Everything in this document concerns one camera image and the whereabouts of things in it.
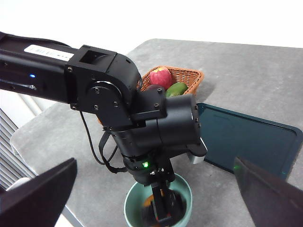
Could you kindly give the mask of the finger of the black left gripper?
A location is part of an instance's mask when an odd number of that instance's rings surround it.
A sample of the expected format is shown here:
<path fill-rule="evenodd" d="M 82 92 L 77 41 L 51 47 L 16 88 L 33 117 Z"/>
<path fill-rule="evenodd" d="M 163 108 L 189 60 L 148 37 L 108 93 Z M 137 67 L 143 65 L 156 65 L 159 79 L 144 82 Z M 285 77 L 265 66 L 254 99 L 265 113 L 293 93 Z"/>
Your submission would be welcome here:
<path fill-rule="evenodd" d="M 168 196 L 169 193 L 166 183 L 152 183 L 153 194 L 153 210 L 156 220 L 159 224 L 168 224 L 171 221 L 171 216 L 168 212 Z"/>
<path fill-rule="evenodd" d="M 183 201 L 182 196 L 175 190 L 168 189 L 168 213 L 172 220 L 181 220 L 186 212 L 186 202 Z"/>

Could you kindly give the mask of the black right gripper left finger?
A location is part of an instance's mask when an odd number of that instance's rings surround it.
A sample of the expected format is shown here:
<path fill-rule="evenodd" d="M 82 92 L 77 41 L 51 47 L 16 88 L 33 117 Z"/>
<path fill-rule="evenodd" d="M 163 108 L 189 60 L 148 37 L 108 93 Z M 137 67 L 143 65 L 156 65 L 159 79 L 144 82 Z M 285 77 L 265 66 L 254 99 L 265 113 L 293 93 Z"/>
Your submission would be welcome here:
<path fill-rule="evenodd" d="M 53 227 L 71 194 L 77 161 L 70 158 L 29 181 L 0 191 L 2 227 Z"/>

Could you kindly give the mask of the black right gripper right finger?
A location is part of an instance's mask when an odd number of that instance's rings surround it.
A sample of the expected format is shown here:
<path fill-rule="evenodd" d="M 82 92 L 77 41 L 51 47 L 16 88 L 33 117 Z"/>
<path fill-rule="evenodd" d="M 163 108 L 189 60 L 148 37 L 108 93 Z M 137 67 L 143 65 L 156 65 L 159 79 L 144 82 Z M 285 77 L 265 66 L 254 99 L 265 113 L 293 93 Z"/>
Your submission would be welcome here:
<path fill-rule="evenodd" d="M 301 227 L 303 191 L 255 164 L 236 157 L 233 172 L 257 227 Z"/>

